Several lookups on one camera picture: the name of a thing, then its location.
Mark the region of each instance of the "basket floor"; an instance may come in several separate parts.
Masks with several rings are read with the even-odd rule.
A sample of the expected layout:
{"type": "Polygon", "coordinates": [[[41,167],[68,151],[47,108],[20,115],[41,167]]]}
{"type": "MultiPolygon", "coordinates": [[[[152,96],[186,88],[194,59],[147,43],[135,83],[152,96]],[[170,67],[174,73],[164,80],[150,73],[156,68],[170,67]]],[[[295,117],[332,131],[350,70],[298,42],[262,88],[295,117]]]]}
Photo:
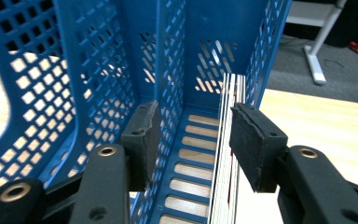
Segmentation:
{"type": "Polygon", "coordinates": [[[206,221],[218,124],[215,114],[184,111],[151,223],[206,221]]]}

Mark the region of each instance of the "bolt hole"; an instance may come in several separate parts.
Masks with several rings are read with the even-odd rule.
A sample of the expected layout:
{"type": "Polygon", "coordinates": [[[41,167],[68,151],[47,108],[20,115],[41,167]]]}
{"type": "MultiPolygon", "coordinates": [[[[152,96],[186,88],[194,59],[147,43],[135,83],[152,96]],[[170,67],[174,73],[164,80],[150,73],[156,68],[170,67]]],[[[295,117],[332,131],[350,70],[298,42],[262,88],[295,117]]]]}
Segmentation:
{"type": "Polygon", "coordinates": [[[98,221],[103,219],[106,216],[106,208],[104,207],[94,207],[90,212],[89,212],[89,219],[94,220],[94,221],[98,221]]]}
{"type": "Polygon", "coordinates": [[[18,187],[18,188],[15,188],[15,189],[11,189],[7,195],[9,196],[16,196],[18,194],[21,194],[22,192],[24,191],[24,188],[23,187],[18,187]]]}
{"type": "Polygon", "coordinates": [[[303,157],[308,157],[308,158],[312,158],[312,159],[315,159],[318,157],[318,154],[316,154],[316,152],[314,152],[310,149],[302,148],[299,151],[303,157]]]}
{"type": "Polygon", "coordinates": [[[11,203],[24,197],[31,190],[31,186],[26,183],[20,183],[7,188],[2,192],[0,200],[4,203],[11,203]]]}
{"type": "Polygon", "coordinates": [[[351,221],[358,222],[358,214],[353,212],[352,210],[341,209],[341,214],[342,216],[351,221]]]}
{"type": "Polygon", "coordinates": [[[100,156],[111,156],[115,153],[116,153],[116,149],[114,147],[104,147],[98,152],[100,156]]]}
{"type": "Polygon", "coordinates": [[[132,134],[133,135],[138,135],[138,134],[142,134],[143,132],[144,132],[144,130],[133,131],[132,134]]]}

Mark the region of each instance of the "blue plastic basket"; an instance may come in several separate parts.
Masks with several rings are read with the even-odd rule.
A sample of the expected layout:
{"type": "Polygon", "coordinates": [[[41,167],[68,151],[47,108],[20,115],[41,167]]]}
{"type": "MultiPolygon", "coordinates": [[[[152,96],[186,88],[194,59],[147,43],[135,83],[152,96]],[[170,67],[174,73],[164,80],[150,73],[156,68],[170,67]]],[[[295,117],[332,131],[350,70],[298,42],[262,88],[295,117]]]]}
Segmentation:
{"type": "Polygon", "coordinates": [[[162,216],[205,222],[165,205],[168,197],[209,203],[170,188],[175,172],[213,170],[180,157],[186,125],[217,130],[192,116],[217,118],[223,74],[246,75],[246,102],[259,106],[290,0],[0,0],[0,77],[10,119],[0,137],[0,186],[37,177],[45,187],[82,171],[89,152],[114,143],[134,108],[156,99],[161,139],[154,184],[138,194],[131,221],[162,216]]]}

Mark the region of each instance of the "table surface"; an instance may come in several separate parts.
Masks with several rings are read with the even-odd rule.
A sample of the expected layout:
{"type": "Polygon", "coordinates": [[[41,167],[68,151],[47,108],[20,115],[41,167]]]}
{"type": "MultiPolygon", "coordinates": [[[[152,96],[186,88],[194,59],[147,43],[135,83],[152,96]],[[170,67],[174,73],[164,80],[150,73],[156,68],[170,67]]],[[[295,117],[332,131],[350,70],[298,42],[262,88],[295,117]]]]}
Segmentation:
{"type": "MultiPolygon", "coordinates": [[[[289,136],[288,146],[321,150],[346,179],[358,184],[358,104],[266,90],[260,109],[289,136]]],[[[0,134],[7,118],[0,85],[0,134]]],[[[277,195],[253,194],[243,174],[238,197],[239,223],[282,223],[277,195]]]]}

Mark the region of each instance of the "gray floor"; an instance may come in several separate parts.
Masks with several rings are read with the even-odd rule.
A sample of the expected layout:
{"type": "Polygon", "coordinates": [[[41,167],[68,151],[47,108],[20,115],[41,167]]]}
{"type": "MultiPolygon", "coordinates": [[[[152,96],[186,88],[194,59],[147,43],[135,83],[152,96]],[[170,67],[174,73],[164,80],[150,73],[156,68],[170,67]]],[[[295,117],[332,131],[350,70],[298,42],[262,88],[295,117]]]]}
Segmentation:
{"type": "Polygon", "coordinates": [[[303,46],[309,40],[284,36],[267,88],[358,103],[358,54],[350,49],[323,45],[318,59],[327,83],[314,84],[303,46]]]}

